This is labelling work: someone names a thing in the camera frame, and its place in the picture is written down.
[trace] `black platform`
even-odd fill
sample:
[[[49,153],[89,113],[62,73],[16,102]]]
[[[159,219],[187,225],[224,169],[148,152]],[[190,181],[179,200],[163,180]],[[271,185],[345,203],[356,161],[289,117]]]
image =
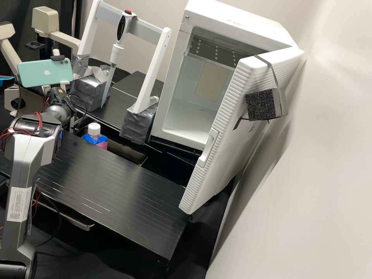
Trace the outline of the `black platform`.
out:
[[[11,172],[4,156],[0,172]],[[182,186],[73,134],[37,177],[52,199],[168,260],[189,219],[178,208]]]

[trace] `smartphone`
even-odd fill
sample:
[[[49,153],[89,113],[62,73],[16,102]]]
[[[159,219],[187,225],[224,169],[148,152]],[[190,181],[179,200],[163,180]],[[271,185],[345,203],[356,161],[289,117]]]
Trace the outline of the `smartphone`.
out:
[[[61,81],[72,81],[71,61],[37,60],[18,64],[19,77],[24,87],[57,84]]]

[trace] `blue object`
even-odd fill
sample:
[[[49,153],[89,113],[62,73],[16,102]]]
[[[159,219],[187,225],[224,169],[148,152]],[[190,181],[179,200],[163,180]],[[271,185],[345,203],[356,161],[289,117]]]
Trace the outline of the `blue object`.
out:
[[[14,77],[0,76],[0,87],[6,86],[7,88],[14,84]]]
[[[81,138],[94,145],[109,141],[109,139],[106,136],[101,134],[99,135],[99,137],[97,137],[97,139],[92,138],[88,133],[82,136]]]

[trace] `sticker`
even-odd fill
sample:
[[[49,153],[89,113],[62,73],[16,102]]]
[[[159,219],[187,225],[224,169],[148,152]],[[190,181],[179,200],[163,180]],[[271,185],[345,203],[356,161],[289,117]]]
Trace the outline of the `sticker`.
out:
[[[23,222],[27,220],[32,187],[11,187],[7,221]]]

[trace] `blue bottle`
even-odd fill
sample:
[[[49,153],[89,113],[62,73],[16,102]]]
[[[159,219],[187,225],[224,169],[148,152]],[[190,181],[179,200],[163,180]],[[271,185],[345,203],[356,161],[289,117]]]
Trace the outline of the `blue bottle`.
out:
[[[81,138],[91,144],[107,150],[107,143],[109,139],[106,136],[101,135],[101,125],[98,123],[90,123],[88,125],[88,133]]]

